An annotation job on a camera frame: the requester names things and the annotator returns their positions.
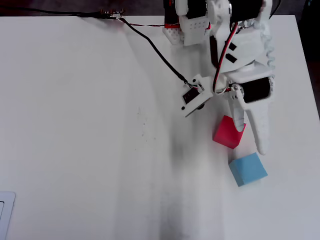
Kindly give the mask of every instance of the white table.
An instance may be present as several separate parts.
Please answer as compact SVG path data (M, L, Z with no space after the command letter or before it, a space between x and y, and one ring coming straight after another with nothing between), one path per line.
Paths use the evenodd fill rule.
M163 17L128 17L161 24ZM186 77L205 49L137 27ZM271 20L276 101L268 177L238 187L212 141L227 102L179 116L182 82L119 21L0 18L0 191L14 191L8 240L320 238L320 123L294 16Z

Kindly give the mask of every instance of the dark floor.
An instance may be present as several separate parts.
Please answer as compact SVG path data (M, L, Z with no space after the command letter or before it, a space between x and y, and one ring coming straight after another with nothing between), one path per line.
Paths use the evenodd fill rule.
M95 12L99 9L126 10L127 15L164 15L163 0L0 0L0 4L52 11ZM296 15L299 20L305 0L282 0L280 15ZM39 15L34 12L1 10L4 16Z
M314 99L320 116L320 61L307 61Z

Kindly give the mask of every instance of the black cable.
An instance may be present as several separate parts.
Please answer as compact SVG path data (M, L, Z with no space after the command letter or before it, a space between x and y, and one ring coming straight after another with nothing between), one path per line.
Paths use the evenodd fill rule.
M181 73L179 73L168 61L167 59L165 59L165 57L161 54L161 52L157 49L156 45L151 41L151 39L149 37L147 37L146 35L144 35L142 32L138 31L137 29L135 29L133 26L131 26L130 23L128 23L123 17L119 18L120 21L122 21L123 23L125 23L126 25L128 25L129 28L131 28L133 31L135 31L137 34L139 34L141 37L143 37L144 39L146 39L150 45L153 47L153 49L155 50L155 52L159 55L159 57L162 59L162 61L171 69L171 71L179 78L181 79L185 84L187 84L189 87L196 87L197 85L193 85L188 83L188 81L186 80L186 78L181 75Z
M111 14L109 13L104 13L101 11L97 11L97 12L81 12L81 11L47 11L47 10L42 10L42 9L37 9L37 8L29 8L29 7L19 7L19 6L6 6L6 5L1 5L0 4L0 8L3 9L9 9L9 10L22 10L22 11L31 11L31 12L39 12L39 13L45 13L45 14L55 14L55 15L72 15L72 16L78 16L81 18L96 18L96 19L113 19L115 20L116 17L111 17ZM138 31L137 29L135 29L134 27L131 26L130 23L128 23L124 18L120 17L119 18L120 21L122 21L123 23L125 23L126 25L129 26L129 28L131 28L133 31L135 31L137 34L139 34L141 37L143 37L144 39L146 39L150 45L153 47L153 49L155 50L155 52L159 55L159 57L162 59L162 61L171 69L171 71L179 78L181 79L185 84L187 84L190 88L192 87L197 87L197 85L193 85L188 83L188 81L186 80L186 78L179 73L166 59L165 57L161 54L161 52L157 49L157 47L155 46L155 44L151 41L151 39L149 37L147 37L146 35L144 35L142 32Z
M278 1L277 6L275 7L275 9L273 10L273 12L271 13L269 19L278 11L278 8L280 7L281 2L282 2L282 0L279 0L279 1Z

